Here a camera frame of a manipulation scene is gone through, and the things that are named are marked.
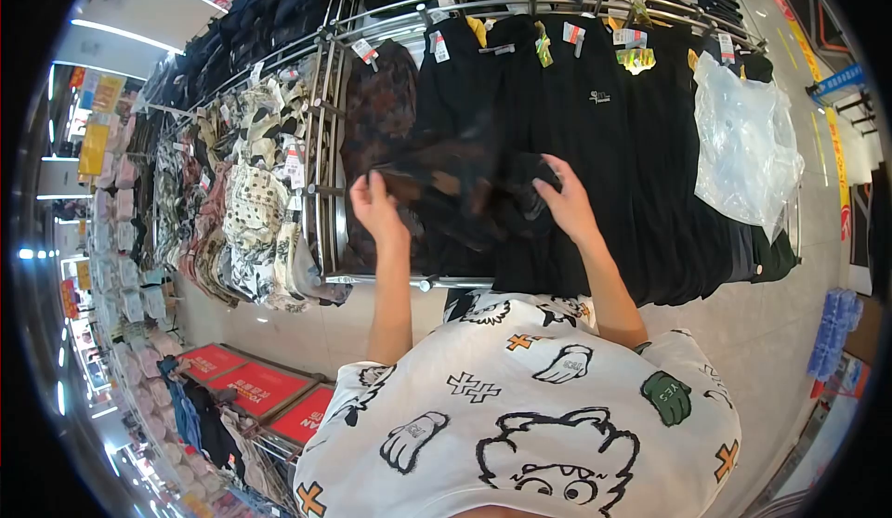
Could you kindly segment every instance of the orange cross print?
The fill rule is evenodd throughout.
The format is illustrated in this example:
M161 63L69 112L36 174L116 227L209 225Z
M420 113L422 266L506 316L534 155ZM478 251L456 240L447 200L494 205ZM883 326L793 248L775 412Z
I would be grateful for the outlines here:
M721 479L730 472L731 468L734 467L734 457L737 456L737 448L738 442L737 439L734 439L734 444L730 446L730 450L728 450L727 445L722 443L719 451L715 453L715 457L721 460L721 466L719 466L719 469L715 470L716 482L721 481Z
M511 338L507 339L506 349L508 351L514 351L518 346L523 349L529 349L532 345L532 341L534 340L542 340L543 338L547 338L549 340L553 340L554 336L530 336L529 334L521 334L520 336L515 334Z
M326 515L327 507L316 500L322 494L322 488L316 481L309 486L309 492L303 487L303 483L297 488L297 497L301 500L301 513L311 518L310 512L316 514L319 518Z

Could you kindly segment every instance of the white floor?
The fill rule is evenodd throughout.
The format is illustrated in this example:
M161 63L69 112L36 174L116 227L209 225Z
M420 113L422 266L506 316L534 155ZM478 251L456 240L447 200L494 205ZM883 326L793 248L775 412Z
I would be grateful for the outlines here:
M769 40L774 75L793 103L798 149L806 160L801 194L803 264L780 282L726 284L705 301L641 309L653 333L675 326L694 333L741 415L738 466L709 509L710 517L740 515L795 444L811 407L812 381L805 369L824 294L845 285L842 272L848 251L840 241L840 198L830 131L826 118L805 96L804 87L812 82L805 59L772 0L744 1L754 17L750 27L757 27ZM780 43L778 30L785 35L789 52ZM831 75L826 66L821 71L824 77ZM815 135L812 113L820 138ZM858 148L860 134L843 120L840 132L847 148ZM354 289L341 308L313 308L300 315L244 304L227 309L188 281L178 280L177 286L186 299L177 308L178 322L195 345L222 341L331 378L340 366L365 358L372 286ZM444 289L413 291L416 341L440 323L445 293Z

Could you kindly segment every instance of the white t-shirt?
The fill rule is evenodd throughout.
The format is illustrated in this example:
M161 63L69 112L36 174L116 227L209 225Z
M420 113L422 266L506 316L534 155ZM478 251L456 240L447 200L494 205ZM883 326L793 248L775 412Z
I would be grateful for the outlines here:
M697 518L737 460L728 390L684 330L631 350L588 299L474 292L393 367L341 367L297 463L307 517Z

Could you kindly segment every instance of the hand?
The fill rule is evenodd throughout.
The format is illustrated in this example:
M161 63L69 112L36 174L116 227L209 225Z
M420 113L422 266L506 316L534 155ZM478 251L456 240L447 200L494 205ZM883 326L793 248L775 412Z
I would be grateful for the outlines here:
M408 230L396 213L397 200L387 194L385 178L380 172L371 172L371 183L366 176L357 179L350 188L350 200L353 213L372 234L379 254L388 249L408 253Z
M599 238L595 215L589 204L589 194L574 174L569 164L557 156L542 154L542 159L554 170L561 182L561 192L539 178L532 180L539 196L551 209L551 215L560 229L570 236L574 243L580 245L591 239Z

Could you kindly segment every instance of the yellow sign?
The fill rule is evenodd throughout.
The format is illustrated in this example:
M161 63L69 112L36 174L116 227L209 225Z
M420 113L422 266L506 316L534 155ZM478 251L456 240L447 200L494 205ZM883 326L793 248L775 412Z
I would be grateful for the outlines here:
M78 173L85 176L98 176L103 172L105 144L109 140L109 127L90 123L86 126L83 145L80 147Z
M123 77L102 75L99 78L99 84L96 85L96 92L93 93L93 111L101 111L103 113L114 111L114 107L117 105L120 97L120 91L124 89L126 80Z
M80 260L75 265L78 267L78 289L93 289L93 283L90 281L90 266L85 260Z

